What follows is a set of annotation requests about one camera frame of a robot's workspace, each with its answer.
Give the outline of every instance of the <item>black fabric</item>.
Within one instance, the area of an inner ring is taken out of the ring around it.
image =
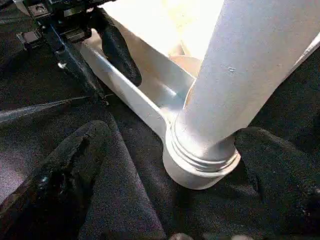
[[[235,146],[276,233],[320,235],[320,168],[311,157],[258,127],[239,130]]]
[[[23,25],[20,22],[16,25],[22,28],[27,23]],[[2,33],[11,33],[14,29],[13,25],[0,26],[0,28]],[[2,44],[2,39],[8,37],[2,34],[0,43]],[[6,51],[3,46],[1,47],[1,51]],[[279,137],[294,142],[298,148],[306,152],[316,152],[320,143],[317,134],[319,57],[318,49],[276,90],[252,122],[254,126],[265,128]],[[16,64],[13,67],[11,65],[5,69],[4,77],[0,80],[0,109],[2,110],[84,95],[81,88],[57,67],[57,61],[46,46],[31,54],[23,64]],[[13,192],[27,175],[58,146],[60,141],[81,125],[92,120],[102,120],[111,126],[109,111],[115,119],[129,153],[128,155],[124,151],[123,155],[119,156],[126,158],[126,161],[119,165],[123,166],[125,172],[122,174],[126,176],[127,181],[117,178],[119,173],[115,172],[115,166],[112,165],[114,170],[110,170],[111,172],[105,169],[105,172],[112,174],[110,175],[112,177],[105,176],[100,183],[109,187],[118,186],[120,189],[111,190],[114,194],[119,194],[120,202],[124,201],[121,194],[133,194],[131,191],[136,192],[132,199],[141,196],[138,190],[142,189],[140,185],[142,183],[149,201],[144,196],[141,197],[139,204],[152,205],[167,236],[177,232],[184,232],[190,236],[203,233],[225,236],[247,234],[259,239],[274,232],[273,226],[266,217],[268,209],[248,181],[243,162],[240,162],[231,174],[214,187],[202,191],[183,188],[170,179],[163,167],[163,146],[159,137],[115,95],[109,96],[107,100],[109,106],[88,101],[82,105],[67,107],[63,111],[49,114],[46,118],[35,119],[28,125],[13,125],[2,130],[0,132],[0,201]],[[306,134],[308,138],[301,141],[298,132],[300,135]],[[141,182],[131,179],[135,170],[129,156]],[[121,229],[121,226],[124,229],[127,227],[132,229],[133,225],[128,222],[132,220],[136,223],[137,215],[142,214],[139,208],[128,211],[123,210],[121,205],[108,214],[107,207],[116,208],[116,206],[110,202],[103,204],[103,198],[107,195],[108,188],[102,187],[100,193],[93,197],[97,205],[92,205],[90,208],[87,223],[80,236],[94,236],[95,231],[101,231],[104,224],[104,232],[112,231],[109,229],[111,219],[119,224],[115,228],[117,230]],[[101,212],[98,215],[99,221],[94,221],[92,215],[97,214],[98,210]],[[149,216],[154,216],[153,210],[147,207],[147,211]]]
[[[0,239],[76,239],[111,142],[103,121],[63,140],[0,204]]]

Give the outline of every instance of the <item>silver metal pipe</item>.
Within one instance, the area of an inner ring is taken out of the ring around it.
[[[319,0],[224,1],[198,79],[171,130],[188,167],[199,173],[211,163],[214,172],[230,164],[232,134],[248,126],[319,33],[319,10]],[[168,172],[179,183],[175,171]]]

